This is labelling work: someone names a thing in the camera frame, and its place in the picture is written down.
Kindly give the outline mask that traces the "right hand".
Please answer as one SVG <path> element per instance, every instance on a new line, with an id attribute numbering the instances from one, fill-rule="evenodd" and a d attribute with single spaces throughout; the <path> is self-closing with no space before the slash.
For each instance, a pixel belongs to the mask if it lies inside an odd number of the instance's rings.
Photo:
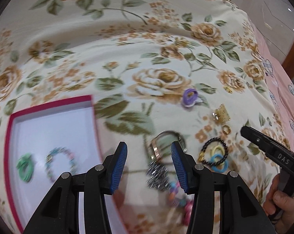
<path id="1" fill-rule="evenodd" d="M 283 214 L 275 224 L 277 233 L 286 233 L 294 223 L 294 197 L 290 197 L 282 191 L 278 190 L 280 175 L 277 174 L 266 195 L 263 209 L 266 215 L 273 215 L 276 208 L 283 210 Z"/>

